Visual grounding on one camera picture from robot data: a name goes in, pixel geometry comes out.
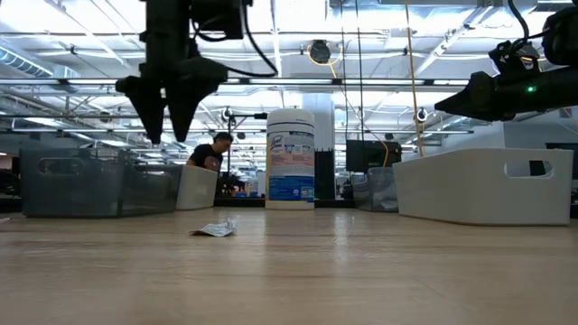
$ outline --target black shirt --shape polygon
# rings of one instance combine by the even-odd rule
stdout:
[[[223,163],[223,155],[215,153],[210,144],[201,144],[195,148],[189,160],[194,161],[198,167],[206,168],[214,172],[220,172],[220,165]]]

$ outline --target person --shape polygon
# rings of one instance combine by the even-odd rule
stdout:
[[[187,165],[197,166],[220,172],[220,165],[223,163],[223,153],[227,152],[233,143],[233,137],[221,132],[213,138],[213,144],[201,144],[195,148]]]

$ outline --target table surface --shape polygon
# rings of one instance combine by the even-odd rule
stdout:
[[[238,219],[233,237],[189,237]],[[0,323],[576,324],[578,224],[205,209],[0,224]]]

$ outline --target gray translucent bin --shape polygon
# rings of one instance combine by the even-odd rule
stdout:
[[[135,166],[108,148],[22,150],[23,213],[33,217],[115,218],[172,212],[180,165]]]
[[[398,212],[396,183],[391,167],[370,168],[351,175],[355,207],[367,211]]]

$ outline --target crumpled paper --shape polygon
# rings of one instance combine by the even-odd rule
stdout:
[[[236,219],[228,220],[219,224],[208,224],[207,226],[189,232],[191,236],[213,236],[225,237],[233,235],[237,231],[238,221]]]

